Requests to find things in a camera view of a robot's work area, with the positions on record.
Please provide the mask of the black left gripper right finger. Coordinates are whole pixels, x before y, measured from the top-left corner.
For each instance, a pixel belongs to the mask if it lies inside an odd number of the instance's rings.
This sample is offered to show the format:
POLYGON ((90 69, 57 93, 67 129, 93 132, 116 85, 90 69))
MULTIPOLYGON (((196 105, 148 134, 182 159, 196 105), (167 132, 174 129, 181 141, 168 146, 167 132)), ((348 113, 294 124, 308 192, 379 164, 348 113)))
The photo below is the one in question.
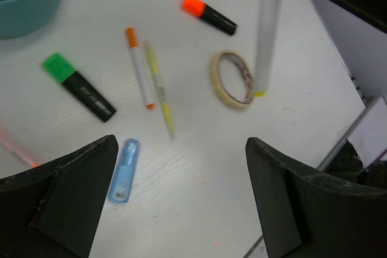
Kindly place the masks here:
POLYGON ((269 257, 385 257, 386 191, 329 175, 258 138, 247 167, 269 257))

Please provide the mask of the green cap black highlighter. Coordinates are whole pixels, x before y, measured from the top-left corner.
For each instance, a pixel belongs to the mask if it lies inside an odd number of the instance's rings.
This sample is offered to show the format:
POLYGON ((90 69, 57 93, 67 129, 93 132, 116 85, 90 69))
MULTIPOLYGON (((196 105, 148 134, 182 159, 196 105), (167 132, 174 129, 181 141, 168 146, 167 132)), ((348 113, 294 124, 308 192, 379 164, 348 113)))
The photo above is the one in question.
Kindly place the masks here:
POLYGON ((110 102, 61 54, 49 56, 42 67, 100 121, 106 123, 116 113, 110 102))

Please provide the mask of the orange cap black highlighter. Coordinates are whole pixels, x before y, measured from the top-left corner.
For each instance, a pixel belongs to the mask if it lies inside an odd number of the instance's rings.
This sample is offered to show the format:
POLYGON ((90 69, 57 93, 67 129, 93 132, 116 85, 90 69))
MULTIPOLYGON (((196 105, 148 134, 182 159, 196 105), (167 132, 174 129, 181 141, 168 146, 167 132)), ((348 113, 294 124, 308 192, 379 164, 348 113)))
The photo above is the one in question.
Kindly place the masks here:
POLYGON ((207 5, 202 0, 183 0, 182 8, 192 16, 195 16, 229 36, 233 36, 238 27, 236 23, 207 5))

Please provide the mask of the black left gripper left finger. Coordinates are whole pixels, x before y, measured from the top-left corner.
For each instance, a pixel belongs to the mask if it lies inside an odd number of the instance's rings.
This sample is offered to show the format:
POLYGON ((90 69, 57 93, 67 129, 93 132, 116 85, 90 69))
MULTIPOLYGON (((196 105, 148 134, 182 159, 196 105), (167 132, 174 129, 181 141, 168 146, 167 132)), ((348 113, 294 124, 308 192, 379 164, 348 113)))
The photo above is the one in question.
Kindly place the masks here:
POLYGON ((118 143, 106 135, 1 179, 1 257, 88 257, 118 143))

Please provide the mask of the white marker yellow cap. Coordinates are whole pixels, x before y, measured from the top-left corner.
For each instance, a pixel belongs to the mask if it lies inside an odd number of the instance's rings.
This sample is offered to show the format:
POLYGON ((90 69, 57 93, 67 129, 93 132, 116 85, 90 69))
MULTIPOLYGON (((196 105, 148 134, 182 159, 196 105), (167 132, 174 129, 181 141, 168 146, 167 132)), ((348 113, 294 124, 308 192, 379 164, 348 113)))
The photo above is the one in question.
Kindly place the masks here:
POLYGON ((263 96, 269 88, 281 0, 259 0, 257 51, 255 57, 254 96, 263 96))

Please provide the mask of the white marker orange cap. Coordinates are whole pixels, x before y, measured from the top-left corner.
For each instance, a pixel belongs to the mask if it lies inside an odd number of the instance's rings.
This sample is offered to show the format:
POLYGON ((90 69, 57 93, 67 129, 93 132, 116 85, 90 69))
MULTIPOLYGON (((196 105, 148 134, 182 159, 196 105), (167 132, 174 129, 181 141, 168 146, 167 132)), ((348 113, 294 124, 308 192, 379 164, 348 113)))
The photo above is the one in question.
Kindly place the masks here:
POLYGON ((126 29, 126 38, 132 57, 132 64, 137 76, 138 85, 140 88, 143 103, 148 110, 155 108, 155 102, 151 93, 151 86, 148 80, 148 73, 141 58, 141 49, 138 44, 137 36, 133 27, 126 29))

